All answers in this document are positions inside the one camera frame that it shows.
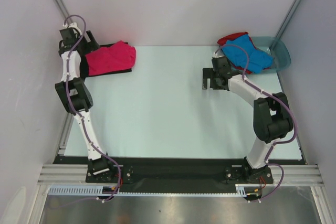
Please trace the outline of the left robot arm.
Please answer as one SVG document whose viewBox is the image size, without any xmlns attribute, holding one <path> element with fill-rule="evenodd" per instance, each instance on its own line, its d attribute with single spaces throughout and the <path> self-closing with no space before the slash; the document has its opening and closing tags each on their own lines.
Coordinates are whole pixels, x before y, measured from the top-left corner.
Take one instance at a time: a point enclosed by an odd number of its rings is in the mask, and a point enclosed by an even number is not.
<svg viewBox="0 0 336 224">
<path fill-rule="evenodd" d="M 88 152 L 87 183 L 111 182 L 116 175 L 113 162 L 106 156 L 93 129 L 90 109 L 93 99 L 80 76 L 80 65 L 86 52 L 98 48 L 92 33 L 88 42 L 75 24 L 60 30 L 62 40 L 59 42 L 59 55 L 62 59 L 62 77 L 55 84 L 56 92 L 65 110 L 73 116 L 81 130 Z"/>
</svg>

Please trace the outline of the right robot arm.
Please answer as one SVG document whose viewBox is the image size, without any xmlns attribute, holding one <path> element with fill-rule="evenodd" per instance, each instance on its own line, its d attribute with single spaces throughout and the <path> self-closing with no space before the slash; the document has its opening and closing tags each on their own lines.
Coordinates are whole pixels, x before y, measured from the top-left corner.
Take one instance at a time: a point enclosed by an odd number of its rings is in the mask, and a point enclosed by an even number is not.
<svg viewBox="0 0 336 224">
<path fill-rule="evenodd" d="M 242 178 L 254 183 L 265 172 L 269 156 L 280 139 L 294 128 L 293 115 L 284 93 L 270 94 L 233 70 L 225 56 L 213 57 L 212 67 L 203 68 L 203 89 L 232 92 L 253 108 L 253 129 L 256 139 L 244 158 Z"/>
</svg>

